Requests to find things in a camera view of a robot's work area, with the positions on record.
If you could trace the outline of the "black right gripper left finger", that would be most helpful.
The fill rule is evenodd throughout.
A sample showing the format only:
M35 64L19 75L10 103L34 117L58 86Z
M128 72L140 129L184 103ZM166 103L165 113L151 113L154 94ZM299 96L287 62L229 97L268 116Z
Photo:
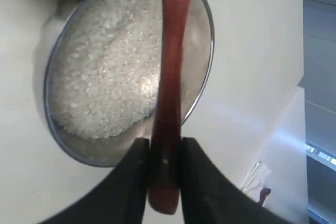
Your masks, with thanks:
M138 138L90 193L43 223L142 223L148 189L149 145Z

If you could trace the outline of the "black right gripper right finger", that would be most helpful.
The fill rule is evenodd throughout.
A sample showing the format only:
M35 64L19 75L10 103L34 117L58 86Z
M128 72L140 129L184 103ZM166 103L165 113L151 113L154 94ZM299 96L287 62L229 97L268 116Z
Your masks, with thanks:
M185 223L287 223L232 184L194 138L182 139L181 172Z

